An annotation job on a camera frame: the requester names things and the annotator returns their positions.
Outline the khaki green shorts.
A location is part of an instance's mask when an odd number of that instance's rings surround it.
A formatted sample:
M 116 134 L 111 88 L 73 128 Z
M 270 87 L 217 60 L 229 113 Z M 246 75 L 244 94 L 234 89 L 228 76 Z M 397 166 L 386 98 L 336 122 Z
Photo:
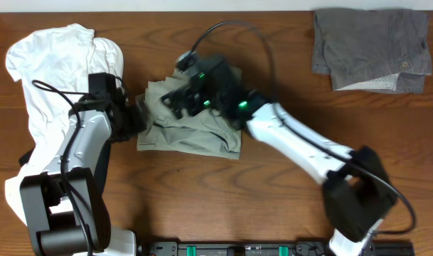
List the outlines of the khaki green shorts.
M 168 92 L 184 86 L 189 76 L 174 70 L 164 80 L 149 81 L 144 93 L 148 109 L 147 128 L 137 139 L 139 151 L 179 151 L 189 154 L 239 159 L 241 132 L 233 129 L 215 110 L 203 110 L 195 117 L 173 116 L 160 100 Z

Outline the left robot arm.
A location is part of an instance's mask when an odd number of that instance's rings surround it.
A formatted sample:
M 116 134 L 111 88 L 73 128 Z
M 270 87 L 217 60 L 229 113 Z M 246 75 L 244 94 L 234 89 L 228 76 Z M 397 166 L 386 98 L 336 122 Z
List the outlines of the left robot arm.
M 102 199 L 111 145 L 146 128 L 140 102 L 127 103 L 123 79 L 88 76 L 77 102 L 70 92 L 40 80 L 33 86 L 60 95 L 70 105 L 70 125 L 57 154 L 39 174 L 26 176 L 20 196 L 36 255 L 136 255 L 136 235 L 112 226 Z

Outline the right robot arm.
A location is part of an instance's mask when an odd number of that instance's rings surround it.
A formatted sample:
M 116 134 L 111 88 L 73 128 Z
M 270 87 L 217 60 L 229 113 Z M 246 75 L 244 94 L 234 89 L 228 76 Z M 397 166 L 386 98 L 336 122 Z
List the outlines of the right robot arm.
M 310 129 L 254 90 L 244 88 L 221 55 L 199 58 L 184 53 L 176 69 L 188 82 L 161 97 L 177 119 L 216 111 L 230 127 L 281 152 L 321 185 L 326 216 L 335 228 L 334 255 L 362 255 L 375 231 L 397 202 L 378 155 L 354 150 Z

